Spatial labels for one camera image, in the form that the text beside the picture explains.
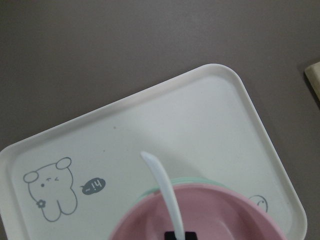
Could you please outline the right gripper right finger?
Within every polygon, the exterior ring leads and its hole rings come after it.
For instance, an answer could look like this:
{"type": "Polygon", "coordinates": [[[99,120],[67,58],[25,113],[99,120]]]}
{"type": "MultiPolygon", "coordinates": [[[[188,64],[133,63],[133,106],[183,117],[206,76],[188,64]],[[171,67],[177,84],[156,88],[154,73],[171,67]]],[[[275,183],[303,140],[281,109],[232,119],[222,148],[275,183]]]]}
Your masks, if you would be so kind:
{"type": "Polygon", "coordinates": [[[185,232],[185,240],[198,240],[196,232],[186,231],[185,232]]]}

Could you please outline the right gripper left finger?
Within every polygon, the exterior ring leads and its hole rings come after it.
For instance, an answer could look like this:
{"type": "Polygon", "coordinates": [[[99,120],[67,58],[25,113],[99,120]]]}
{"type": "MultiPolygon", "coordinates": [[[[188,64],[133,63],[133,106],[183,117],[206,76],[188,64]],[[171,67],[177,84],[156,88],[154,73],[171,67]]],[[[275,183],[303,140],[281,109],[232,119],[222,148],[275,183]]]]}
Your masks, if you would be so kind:
{"type": "Polygon", "coordinates": [[[177,240],[174,231],[166,231],[164,233],[164,240],[177,240]]]}

